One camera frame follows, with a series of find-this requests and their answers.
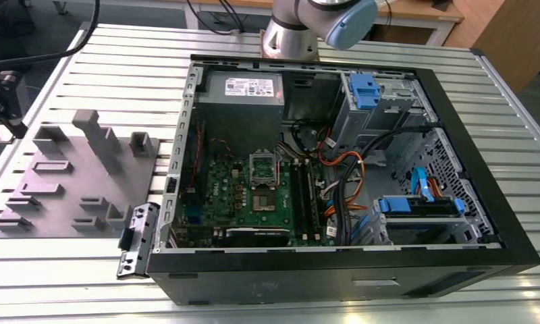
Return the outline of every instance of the aluminum table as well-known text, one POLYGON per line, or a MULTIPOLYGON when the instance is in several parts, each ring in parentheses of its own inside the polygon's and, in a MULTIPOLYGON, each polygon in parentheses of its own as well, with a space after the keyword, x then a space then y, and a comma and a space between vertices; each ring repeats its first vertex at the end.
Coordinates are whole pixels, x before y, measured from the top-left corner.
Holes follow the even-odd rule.
MULTIPOLYGON (((71 46, 83 35, 81 31, 71 46)), ((83 52, 61 60, 25 122, 29 134, 0 157, 0 210, 19 184, 41 124, 67 134, 76 109, 97 109, 117 136, 161 140, 149 200, 161 202, 191 53, 259 57, 256 34, 100 25, 83 52)), ((360 43, 323 61, 431 68, 540 253, 540 129, 488 60, 466 49, 360 43)), ((176 306, 149 280, 115 279, 117 240, 0 240, 0 321, 101 323, 540 323, 540 266, 438 299, 248 306, 176 306)))

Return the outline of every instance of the gray fixture plate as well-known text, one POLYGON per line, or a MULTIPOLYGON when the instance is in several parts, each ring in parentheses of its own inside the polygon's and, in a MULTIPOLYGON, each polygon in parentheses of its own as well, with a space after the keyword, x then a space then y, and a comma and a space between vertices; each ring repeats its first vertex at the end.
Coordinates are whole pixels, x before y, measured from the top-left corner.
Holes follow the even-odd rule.
POLYGON ((156 163, 156 152, 159 140, 152 138, 153 154, 149 157, 135 157, 129 146, 129 138, 117 138, 120 152, 115 155, 123 166, 123 172, 109 175, 85 137, 69 136, 68 140, 57 142, 57 146, 64 154, 61 159, 71 162, 69 172, 40 172, 32 169, 36 163, 59 162, 52 160, 37 151, 24 178, 12 193, 12 197, 21 197, 23 187, 45 188, 52 184, 63 187, 57 194, 33 194, 40 201, 36 211, 13 212, 7 208, 0 217, 0 221, 23 217, 32 222, 32 226, 17 230, 0 230, 0 238, 116 238, 121 233, 124 221, 129 216, 129 206, 145 203, 148 189, 151 185, 153 166, 156 163), (92 209, 87 212, 80 206, 83 198, 93 200, 95 197, 104 197, 107 202, 115 205, 113 218, 108 223, 107 209, 92 209))

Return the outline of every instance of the floor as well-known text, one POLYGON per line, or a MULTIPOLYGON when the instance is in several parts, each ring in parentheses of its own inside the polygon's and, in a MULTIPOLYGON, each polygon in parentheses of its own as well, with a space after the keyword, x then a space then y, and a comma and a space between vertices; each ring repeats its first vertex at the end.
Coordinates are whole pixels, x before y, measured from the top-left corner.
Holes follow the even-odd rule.
MULTIPOLYGON (((53 53, 65 50, 81 26, 81 22, 91 20, 91 4, 69 3, 67 10, 68 14, 60 16, 56 13, 52 2, 33 1, 29 11, 37 25, 37 31, 24 37, 24 44, 31 54, 53 53)), ((215 17, 208 13, 201 13, 201 18, 209 26, 216 27, 219 30, 233 28, 228 17, 216 17, 223 22, 221 24, 215 24, 215 17)), ((247 32, 259 32, 267 26, 269 20, 264 16, 241 16, 241 18, 245 19, 247 32)), ((169 28, 185 27, 184 13, 179 10, 111 5, 101 6, 100 23, 169 28)), ((32 99, 36 98, 55 66, 55 61, 40 63, 28 72, 27 84, 29 85, 32 99)), ((540 125, 540 75, 534 78, 527 88, 519 93, 519 99, 540 125)))

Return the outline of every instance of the green circuit board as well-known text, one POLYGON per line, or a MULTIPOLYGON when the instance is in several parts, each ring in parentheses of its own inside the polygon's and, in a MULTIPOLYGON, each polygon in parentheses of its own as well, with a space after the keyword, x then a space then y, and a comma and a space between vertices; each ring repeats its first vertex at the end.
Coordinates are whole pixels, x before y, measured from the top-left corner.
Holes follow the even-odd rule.
MULTIPOLYGON (((259 163, 256 168, 269 170, 260 171, 265 176, 272 175, 272 163, 264 165, 259 163)), ((248 160, 217 161, 211 164, 204 225, 272 226, 292 230, 292 197, 287 164, 279 170, 279 185, 273 190, 271 188, 252 190, 249 177, 248 160), (273 210, 253 210, 253 196, 263 200, 259 203, 259 210, 264 208, 273 210)))
MULTIPOLYGON (((255 170, 257 174, 269 178, 273 175, 273 167, 272 160, 259 161, 255 170)), ((280 162, 275 168, 279 185, 272 188, 267 186, 251 188, 248 160, 211 161, 205 203, 201 208, 187 207, 181 211, 189 220, 187 226, 189 246, 212 247, 212 229, 232 227, 288 230, 291 246, 323 246, 329 243, 323 234, 317 237, 315 235, 303 237, 296 232, 289 179, 291 162, 280 162)))

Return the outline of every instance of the metal bracket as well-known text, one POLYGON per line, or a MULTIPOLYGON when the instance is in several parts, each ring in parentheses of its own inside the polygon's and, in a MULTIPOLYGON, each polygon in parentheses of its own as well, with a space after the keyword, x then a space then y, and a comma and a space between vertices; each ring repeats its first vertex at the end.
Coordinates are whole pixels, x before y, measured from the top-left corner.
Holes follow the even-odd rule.
POLYGON ((117 247, 123 250, 116 277, 119 279, 148 278, 145 266, 152 248, 153 230, 160 206, 153 202, 135 207, 129 226, 124 229, 117 247))

